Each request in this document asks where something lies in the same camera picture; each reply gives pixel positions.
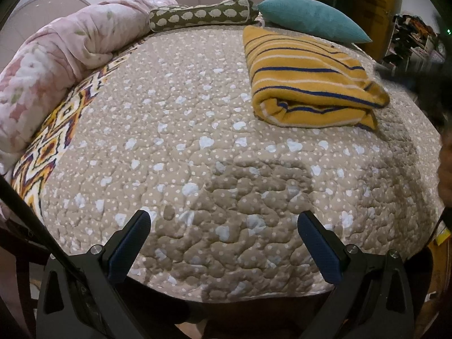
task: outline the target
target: green patterned pillow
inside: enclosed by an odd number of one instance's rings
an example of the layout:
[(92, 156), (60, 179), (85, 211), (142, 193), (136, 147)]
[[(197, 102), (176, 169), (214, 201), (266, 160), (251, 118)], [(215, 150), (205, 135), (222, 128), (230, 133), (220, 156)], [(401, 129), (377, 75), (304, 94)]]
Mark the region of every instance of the green patterned pillow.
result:
[(215, 5), (162, 6), (149, 13), (153, 32), (205, 24), (251, 24), (258, 8), (251, 0), (224, 0)]

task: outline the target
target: folded yellow blanket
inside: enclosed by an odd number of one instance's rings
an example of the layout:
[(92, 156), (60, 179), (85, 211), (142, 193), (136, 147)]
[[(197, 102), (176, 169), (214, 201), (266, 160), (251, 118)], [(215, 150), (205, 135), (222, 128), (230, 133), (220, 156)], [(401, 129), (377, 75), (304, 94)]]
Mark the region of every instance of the folded yellow blanket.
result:
[(257, 27), (243, 31), (253, 108), (282, 127), (377, 128), (373, 108), (389, 103), (360, 62), (314, 38)]

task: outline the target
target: teal pillow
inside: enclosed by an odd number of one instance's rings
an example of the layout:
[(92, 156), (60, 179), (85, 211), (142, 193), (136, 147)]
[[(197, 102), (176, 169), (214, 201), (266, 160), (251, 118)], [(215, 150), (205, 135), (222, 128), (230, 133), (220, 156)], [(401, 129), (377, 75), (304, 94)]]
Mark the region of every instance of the teal pillow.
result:
[(372, 42), (352, 19), (317, 0), (265, 0), (259, 11), (265, 20), (293, 31), (337, 42)]

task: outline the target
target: black rod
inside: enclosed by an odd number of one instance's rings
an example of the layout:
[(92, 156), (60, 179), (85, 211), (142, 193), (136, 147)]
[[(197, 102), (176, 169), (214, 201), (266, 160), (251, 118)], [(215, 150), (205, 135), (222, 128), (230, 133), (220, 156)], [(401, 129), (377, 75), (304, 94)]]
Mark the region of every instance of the black rod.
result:
[(18, 195), (9, 183), (0, 175), (0, 199), (17, 217), (24, 222), (31, 232), (39, 239), (60, 264), (77, 280), (86, 286), (84, 274), (69, 260), (67, 254), (53, 239), (44, 224), (27, 203)]

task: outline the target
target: metal screw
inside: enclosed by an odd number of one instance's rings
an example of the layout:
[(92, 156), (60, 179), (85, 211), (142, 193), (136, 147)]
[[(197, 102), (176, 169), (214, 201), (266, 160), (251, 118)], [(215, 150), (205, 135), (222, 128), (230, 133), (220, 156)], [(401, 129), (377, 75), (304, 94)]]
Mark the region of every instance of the metal screw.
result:
[(358, 251), (359, 251), (358, 246), (356, 246), (355, 244), (348, 244), (345, 248), (347, 249), (347, 251), (349, 253), (353, 253), (353, 254), (358, 253)]
[(102, 251), (102, 245), (101, 244), (95, 244), (93, 247), (90, 248), (90, 252), (93, 255), (97, 255), (101, 251)]
[(400, 257), (399, 253), (396, 250), (389, 250), (389, 255), (392, 258), (399, 258)]

